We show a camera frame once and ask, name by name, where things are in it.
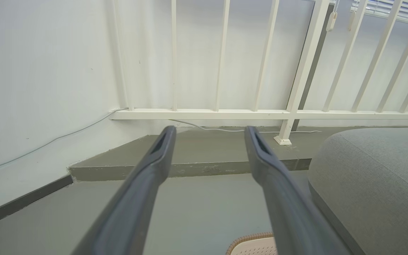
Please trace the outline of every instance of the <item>gray sofa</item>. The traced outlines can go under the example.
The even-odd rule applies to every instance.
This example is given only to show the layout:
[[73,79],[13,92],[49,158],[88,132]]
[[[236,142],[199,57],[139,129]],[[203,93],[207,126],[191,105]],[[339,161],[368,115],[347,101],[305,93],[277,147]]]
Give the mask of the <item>gray sofa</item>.
[[408,255],[408,128],[334,134],[308,178],[313,200],[354,254]]

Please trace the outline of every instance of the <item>white wall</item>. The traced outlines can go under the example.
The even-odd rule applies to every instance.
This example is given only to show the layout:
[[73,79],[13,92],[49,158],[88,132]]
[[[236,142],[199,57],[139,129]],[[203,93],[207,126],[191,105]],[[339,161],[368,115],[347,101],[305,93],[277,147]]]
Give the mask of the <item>white wall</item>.
[[[118,108],[105,0],[0,0],[0,163]],[[163,123],[109,121],[0,167],[0,205]]]
[[[347,30],[349,24],[347,10],[349,8],[350,1],[343,0],[340,2],[335,29],[327,33],[305,109],[318,110],[324,106],[349,35]],[[352,108],[386,22],[387,19],[364,16],[346,70],[341,76],[330,109],[350,110]],[[377,108],[407,42],[408,24],[396,21],[379,65],[361,100],[359,110],[372,111]],[[398,111],[407,93],[408,62],[384,110]],[[388,126],[408,125],[408,120],[301,120],[300,123],[304,126]]]
[[[127,1],[122,8],[127,34],[129,71],[134,79],[136,108],[171,108],[171,8],[170,1]],[[249,109],[267,34],[271,0],[232,1],[229,12],[225,78],[221,108]],[[261,109],[285,109],[301,48],[311,18],[313,2],[280,1],[261,95]],[[339,64],[346,39],[350,1],[342,0],[334,31],[324,49],[305,109],[322,109]],[[214,107],[220,53],[223,0],[177,1],[178,107]],[[140,29],[131,26],[137,22]],[[350,109],[368,69],[386,19],[365,16],[353,53],[335,93],[332,109]],[[405,48],[408,24],[397,22],[360,110],[375,110]],[[408,63],[386,110],[398,110],[408,91]],[[201,125],[278,125],[280,121],[196,121]],[[408,125],[408,120],[303,120],[304,126]]]
[[[0,0],[0,163],[67,132],[86,126],[118,107],[113,34],[108,0]],[[178,1],[180,108],[212,108],[222,29],[222,0]],[[267,29],[270,0],[232,1],[222,108],[251,108]],[[169,1],[122,1],[127,82],[138,108],[169,108],[171,35]],[[310,19],[312,2],[282,0],[272,57],[260,108],[284,109]],[[306,104],[319,109],[347,37],[348,1],[342,1],[335,30]],[[342,95],[357,91],[385,19],[365,17],[348,70],[335,96],[335,109],[348,109]],[[406,43],[408,24],[396,23],[381,67],[361,109],[373,109]],[[408,65],[387,109],[397,109],[408,89]],[[201,125],[279,125],[280,121],[195,121]],[[378,121],[301,121],[303,125],[377,125]],[[408,121],[383,121],[384,124]],[[25,158],[0,167],[0,205],[67,174],[66,166],[146,134],[168,121],[102,121]]]

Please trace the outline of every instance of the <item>window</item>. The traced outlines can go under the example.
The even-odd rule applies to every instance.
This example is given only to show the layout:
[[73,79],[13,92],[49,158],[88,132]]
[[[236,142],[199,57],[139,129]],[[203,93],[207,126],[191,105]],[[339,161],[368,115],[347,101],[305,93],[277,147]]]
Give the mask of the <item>window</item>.
[[[356,11],[360,0],[352,0],[350,11]],[[393,6],[393,0],[369,0],[366,6],[366,15],[388,18]],[[397,21],[408,23],[408,0],[404,0],[399,11]]]

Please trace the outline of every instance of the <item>concrete floor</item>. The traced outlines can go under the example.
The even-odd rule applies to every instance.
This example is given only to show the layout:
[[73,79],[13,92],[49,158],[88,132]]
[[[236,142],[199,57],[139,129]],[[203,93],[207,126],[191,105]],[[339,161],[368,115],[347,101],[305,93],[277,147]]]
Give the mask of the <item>concrete floor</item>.
[[[310,197],[306,171],[292,171]],[[0,221],[0,255],[67,255],[122,181],[72,184]],[[169,178],[154,205],[145,255],[225,254],[240,236],[271,231],[251,174]]]
[[[243,129],[243,127],[223,127]],[[290,135],[292,145],[279,145],[273,137],[263,133],[275,155],[290,170],[308,169],[311,158],[322,142],[331,135],[360,127],[300,127],[300,131],[319,130],[314,133]],[[278,132],[278,126],[260,126],[259,131]],[[69,167],[77,181],[124,180],[143,157],[157,135],[149,135],[120,147],[83,160]],[[211,176],[250,172],[243,132],[222,132],[191,128],[177,134],[170,177]]]

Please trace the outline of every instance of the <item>white cable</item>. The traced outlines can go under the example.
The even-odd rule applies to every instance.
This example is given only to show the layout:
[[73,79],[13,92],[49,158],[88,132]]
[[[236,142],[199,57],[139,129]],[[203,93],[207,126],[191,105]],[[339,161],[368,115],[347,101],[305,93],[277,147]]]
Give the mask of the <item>white cable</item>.
[[[243,132],[244,131],[243,129],[240,129],[240,130],[228,130],[228,129],[217,129],[217,128],[211,128],[211,127],[210,128],[205,128],[205,127],[198,126],[198,125],[195,125],[193,123],[188,123],[188,122],[181,121],[181,120],[176,120],[176,119],[170,119],[170,120],[177,121],[177,122],[180,122],[180,123],[183,123],[183,124],[188,124],[188,125],[191,125],[191,126],[195,126],[195,127],[200,128],[202,130],[220,130],[220,131],[225,131],[225,132]],[[314,133],[314,132],[322,132],[322,131],[318,131],[318,130],[313,130],[313,131],[291,131],[291,133]],[[271,131],[271,132],[261,131],[260,133],[279,133],[279,131]]]
[[115,112],[117,112],[117,111],[126,110],[126,109],[128,109],[128,107],[119,108],[119,109],[116,109],[116,110],[112,110],[112,111],[110,111],[109,114],[105,115],[105,117],[99,119],[98,121],[92,123],[91,125],[88,125],[88,126],[86,126],[86,127],[83,127],[82,129],[78,129],[77,131],[73,131],[73,132],[71,132],[71,133],[69,133],[69,134],[66,134],[66,135],[57,137],[57,138],[51,140],[50,142],[47,142],[46,144],[44,144],[44,145],[42,145],[42,146],[40,146],[40,147],[38,147],[38,148],[36,148],[36,149],[34,149],[34,150],[31,150],[30,152],[27,152],[27,153],[25,153],[25,154],[23,154],[23,155],[21,155],[21,156],[19,156],[19,157],[16,157],[16,158],[14,158],[14,159],[11,159],[11,160],[9,160],[9,161],[6,161],[6,162],[4,162],[4,163],[1,163],[0,166],[5,165],[5,164],[8,164],[8,163],[11,163],[11,162],[13,162],[13,161],[15,161],[15,160],[18,160],[19,158],[22,158],[22,157],[24,157],[24,156],[26,156],[26,155],[28,155],[28,154],[31,154],[31,153],[33,153],[33,152],[35,152],[35,151],[37,151],[37,150],[39,150],[39,149],[41,149],[41,148],[43,148],[43,147],[49,145],[50,143],[54,142],[55,140],[58,140],[58,139],[60,139],[60,138],[63,138],[63,137],[66,137],[66,136],[69,136],[69,135],[78,133],[78,132],[80,132],[81,130],[84,130],[84,129],[87,129],[88,127],[94,126],[95,124],[99,123],[100,121],[103,121],[104,119],[108,118],[111,114],[113,114],[113,113],[115,113]]

